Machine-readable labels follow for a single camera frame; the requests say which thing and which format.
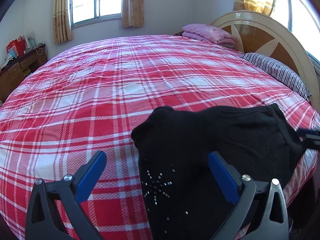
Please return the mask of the black pants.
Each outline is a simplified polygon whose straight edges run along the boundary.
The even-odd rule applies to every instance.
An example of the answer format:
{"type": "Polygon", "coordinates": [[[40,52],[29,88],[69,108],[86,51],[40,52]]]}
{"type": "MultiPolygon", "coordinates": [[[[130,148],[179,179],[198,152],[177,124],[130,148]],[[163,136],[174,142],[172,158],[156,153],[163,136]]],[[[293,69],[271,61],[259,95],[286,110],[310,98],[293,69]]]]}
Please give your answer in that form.
{"type": "Polygon", "coordinates": [[[131,138],[153,239],[211,239],[240,199],[244,174],[285,186],[305,153],[276,104],[158,107],[131,138]]]}

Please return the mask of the striped pillow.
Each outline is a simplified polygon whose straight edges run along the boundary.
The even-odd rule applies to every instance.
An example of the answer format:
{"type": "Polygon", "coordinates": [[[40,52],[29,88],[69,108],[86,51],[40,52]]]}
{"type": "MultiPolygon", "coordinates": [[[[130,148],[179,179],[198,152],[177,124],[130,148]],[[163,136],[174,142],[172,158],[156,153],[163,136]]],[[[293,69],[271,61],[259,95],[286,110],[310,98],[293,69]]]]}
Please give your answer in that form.
{"type": "Polygon", "coordinates": [[[300,76],[287,65],[259,53],[244,53],[240,57],[271,75],[292,91],[298,93],[307,102],[310,102],[310,90],[300,76]]]}

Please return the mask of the red plaid bed sheet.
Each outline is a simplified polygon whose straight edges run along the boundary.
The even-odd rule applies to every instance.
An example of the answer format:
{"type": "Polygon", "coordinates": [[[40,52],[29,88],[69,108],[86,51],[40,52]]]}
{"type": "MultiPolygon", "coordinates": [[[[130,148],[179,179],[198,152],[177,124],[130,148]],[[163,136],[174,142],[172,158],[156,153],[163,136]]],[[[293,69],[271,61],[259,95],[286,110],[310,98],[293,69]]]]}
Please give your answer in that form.
{"type": "Polygon", "coordinates": [[[319,125],[307,101],[236,50],[170,35],[73,47],[1,107],[1,215],[24,239],[34,181],[60,180],[102,150],[106,169],[84,210],[106,239],[151,239],[131,131],[164,105],[200,111],[272,103],[294,128],[319,125]]]}

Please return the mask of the cream wooden headboard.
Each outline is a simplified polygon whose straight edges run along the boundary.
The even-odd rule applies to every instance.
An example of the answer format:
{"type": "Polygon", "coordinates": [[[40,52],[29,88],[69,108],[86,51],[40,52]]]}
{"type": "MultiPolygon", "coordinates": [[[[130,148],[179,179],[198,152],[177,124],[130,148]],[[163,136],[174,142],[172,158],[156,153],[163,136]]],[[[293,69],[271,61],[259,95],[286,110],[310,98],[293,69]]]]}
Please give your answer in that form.
{"type": "Polygon", "coordinates": [[[310,90],[312,107],[319,111],[319,84],[315,69],[291,31],[267,15],[248,10],[229,12],[211,25],[235,36],[236,50],[272,57],[290,67],[310,90]]]}

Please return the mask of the pink folded blanket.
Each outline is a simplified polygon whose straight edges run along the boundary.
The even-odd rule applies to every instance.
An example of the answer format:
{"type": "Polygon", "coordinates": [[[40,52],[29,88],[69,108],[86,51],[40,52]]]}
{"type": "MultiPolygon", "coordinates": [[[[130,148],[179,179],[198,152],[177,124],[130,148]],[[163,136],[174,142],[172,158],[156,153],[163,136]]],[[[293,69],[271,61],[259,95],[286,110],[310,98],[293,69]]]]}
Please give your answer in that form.
{"type": "Polygon", "coordinates": [[[189,24],[183,28],[182,36],[199,41],[206,41],[214,44],[228,44],[234,46],[236,37],[227,31],[207,24],[189,24]]]}

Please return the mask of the brown wooden desk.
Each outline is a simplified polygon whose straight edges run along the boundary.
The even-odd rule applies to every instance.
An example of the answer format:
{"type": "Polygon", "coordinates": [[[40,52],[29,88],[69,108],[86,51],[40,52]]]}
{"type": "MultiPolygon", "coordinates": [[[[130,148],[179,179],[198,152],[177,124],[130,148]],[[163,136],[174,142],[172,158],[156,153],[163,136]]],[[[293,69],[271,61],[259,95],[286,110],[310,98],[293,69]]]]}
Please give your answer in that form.
{"type": "Polygon", "coordinates": [[[34,73],[45,63],[47,63],[47,48],[44,43],[39,44],[22,57],[10,60],[1,70],[1,102],[5,102],[28,75],[34,73]]]}

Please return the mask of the red gift bag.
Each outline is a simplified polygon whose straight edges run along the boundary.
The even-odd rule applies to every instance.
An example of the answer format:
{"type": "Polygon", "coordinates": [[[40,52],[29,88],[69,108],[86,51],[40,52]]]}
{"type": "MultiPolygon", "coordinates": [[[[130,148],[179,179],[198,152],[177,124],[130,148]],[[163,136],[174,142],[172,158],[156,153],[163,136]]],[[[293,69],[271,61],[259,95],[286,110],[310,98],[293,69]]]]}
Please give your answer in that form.
{"type": "Polygon", "coordinates": [[[13,57],[22,57],[25,49],[25,38],[22,36],[19,36],[18,39],[12,40],[6,47],[7,53],[13,57]]]}

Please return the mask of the left beige curtain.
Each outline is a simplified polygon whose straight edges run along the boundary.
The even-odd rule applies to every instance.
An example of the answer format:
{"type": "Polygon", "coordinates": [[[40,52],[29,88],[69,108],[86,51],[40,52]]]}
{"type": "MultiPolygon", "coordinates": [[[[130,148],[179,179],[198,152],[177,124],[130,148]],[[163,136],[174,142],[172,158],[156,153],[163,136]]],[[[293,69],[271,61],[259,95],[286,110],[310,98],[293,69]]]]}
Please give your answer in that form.
{"type": "Polygon", "coordinates": [[[53,39],[61,44],[73,39],[69,0],[54,0],[53,3],[53,39]]]}

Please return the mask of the beige curtain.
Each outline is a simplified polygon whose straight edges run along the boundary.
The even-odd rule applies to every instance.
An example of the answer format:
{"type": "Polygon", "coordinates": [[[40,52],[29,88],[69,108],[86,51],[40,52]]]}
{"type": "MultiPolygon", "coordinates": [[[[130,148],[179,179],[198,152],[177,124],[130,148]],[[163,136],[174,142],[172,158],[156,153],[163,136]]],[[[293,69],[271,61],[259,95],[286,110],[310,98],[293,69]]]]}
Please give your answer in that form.
{"type": "Polygon", "coordinates": [[[54,0],[53,3],[53,39],[61,44],[73,39],[69,0],[54,0]]]}
{"type": "Polygon", "coordinates": [[[123,28],[144,26],[144,0],[122,0],[121,24],[123,28]]]}

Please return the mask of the right beige curtain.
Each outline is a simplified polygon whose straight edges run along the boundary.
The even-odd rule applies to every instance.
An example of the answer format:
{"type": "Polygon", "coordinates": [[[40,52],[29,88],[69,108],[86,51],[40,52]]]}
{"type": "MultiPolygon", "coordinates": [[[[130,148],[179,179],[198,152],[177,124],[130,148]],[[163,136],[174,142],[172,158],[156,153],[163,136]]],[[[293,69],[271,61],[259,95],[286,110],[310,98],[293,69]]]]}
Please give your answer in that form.
{"type": "Polygon", "coordinates": [[[144,0],[122,0],[121,24],[123,28],[144,26],[144,0]]]}

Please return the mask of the window with metal frame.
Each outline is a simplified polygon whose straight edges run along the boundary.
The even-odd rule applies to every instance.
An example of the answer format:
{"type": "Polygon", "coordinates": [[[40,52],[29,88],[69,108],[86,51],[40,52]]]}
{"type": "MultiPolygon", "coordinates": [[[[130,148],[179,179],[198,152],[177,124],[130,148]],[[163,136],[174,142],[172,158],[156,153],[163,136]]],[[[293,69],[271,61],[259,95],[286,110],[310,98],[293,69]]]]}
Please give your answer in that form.
{"type": "Polygon", "coordinates": [[[69,0],[73,28],[121,18],[122,0],[69,0]]]}

